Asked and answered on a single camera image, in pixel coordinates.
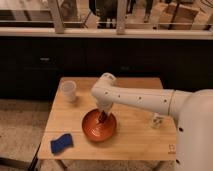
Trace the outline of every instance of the table leg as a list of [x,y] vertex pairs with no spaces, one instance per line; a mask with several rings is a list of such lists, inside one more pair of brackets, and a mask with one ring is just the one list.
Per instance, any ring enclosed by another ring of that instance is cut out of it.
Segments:
[[164,161],[160,161],[155,168],[152,169],[152,171],[160,171],[164,165]]
[[55,161],[58,163],[61,169],[63,169],[64,171],[67,170],[67,166],[63,163],[62,160],[55,160]]

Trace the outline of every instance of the red bowl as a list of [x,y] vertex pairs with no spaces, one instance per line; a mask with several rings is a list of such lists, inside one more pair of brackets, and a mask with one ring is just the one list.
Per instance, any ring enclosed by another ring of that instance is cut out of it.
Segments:
[[110,138],[116,130],[116,118],[111,113],[104,122],[100,122],[101,112],[93,109],[88,112],[82,121],[82,129],[86,137],[94,142],[105,141]]

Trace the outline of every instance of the blue sponge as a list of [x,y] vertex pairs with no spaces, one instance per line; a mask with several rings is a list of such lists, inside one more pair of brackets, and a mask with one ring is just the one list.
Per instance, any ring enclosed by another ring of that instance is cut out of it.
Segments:
[[57,154],[67,147],[73,147],[72,136],[70,134],[64,134],[57,140],[52,140],[50,144],[52,153]]

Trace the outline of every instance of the gray floor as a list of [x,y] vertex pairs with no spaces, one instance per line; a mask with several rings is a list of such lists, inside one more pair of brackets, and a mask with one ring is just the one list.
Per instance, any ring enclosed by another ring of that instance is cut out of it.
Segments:
[[[0,100],[0,157],[30,162],[41,141],[51,102]],[[72,171],[151,171],[157,161],[64,161]],[[0,165],[1,171],[21,171]],[[42,171],[61,170],[53,160],[42,164]],[[173,171],[166,162],[161,171]]]

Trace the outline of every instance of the black wall panel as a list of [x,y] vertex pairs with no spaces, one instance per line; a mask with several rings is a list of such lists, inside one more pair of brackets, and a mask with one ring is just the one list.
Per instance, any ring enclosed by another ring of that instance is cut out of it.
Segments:
[[62,76],[160,77],[213,88],[213,41],[0,37],[0,98],[53,98]]

